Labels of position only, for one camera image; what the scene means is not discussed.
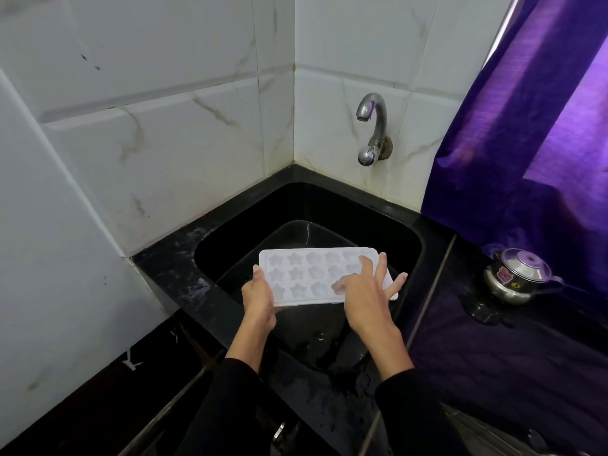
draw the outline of chrome faucet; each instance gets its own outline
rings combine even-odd
[[[367,147],[359,150],[357,159],[365,167],[372,166],[378,160],[386,160],[393,152],[393,142],[386,135],[386,104],[378,93],[366,95],[357,108],[357,120],[369,122],[371,114],[376,110],[376,128]]]

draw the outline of white wall tile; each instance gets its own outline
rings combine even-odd
[[[412,86],[437,0],[295,0],[295,62]]]
[[[260,75],[266,175],[294,160],[294,73]]]
[[[439,0],[415,91],[464,98],[511,0]]]
[[[264,178],[256,78],[45,127],[129,255]]]
[[[369,141],[375,117],[359,122],[355,112],[369,92],[387,104],[387,135],[395,141],[409,93],[379,85],[306,70],[295,71],[294,159],[307,168],[379,195],[388,169],[386,161],[362,167],[359,149]]]
[[[16,0],[0,50],[35,114],[257,69],[252,0]]]
[[[295,0],[254,0],[254,21],[259,73],[293,66]]]
[[[0,70],[0,447],[167,316]]]
[[[420,211],[435,154],[459,107],[452,99],[411,94],[382,197]]]

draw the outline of sticker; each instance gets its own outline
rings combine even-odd
[[[496,276],[500,279],[502,283],[509,283],[513,276],[506,270],[505,267],[499,268],[498,272],[496,272]]]

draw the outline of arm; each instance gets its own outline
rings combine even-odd
[[[407,274],[399,275],[383,290],[386,254],[380,254],[375,275],[368,258],[361,256],[361,263],[361,275],[341,278],[334,290],[346,291],[348,323],[367,346],[383,380],[376,389],[376,403],[393,453],[469,455],[441,405],[414,369],[401,332],[390,316],[389,299],[401,289]]]
[[[177,456],[270,451],[255,420],[266,338],[277,323],[272,291],[261,268],[243,288],[245,315]]]

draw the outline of kettle handle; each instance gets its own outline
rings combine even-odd
[[[557,293],[559,291],[562,291],[564,289],[564,286],[566,285],[566,283],[564,283],[564,279],[553,275],[551,277],[551,279],[547,282],[547,284],[549,282],[555,282],[557,283],[557,285],[551,285],[549,288],[543,288],[543,289],[537,289],[536,291],[534,291],[535,294],[548,294],[548,293]]]

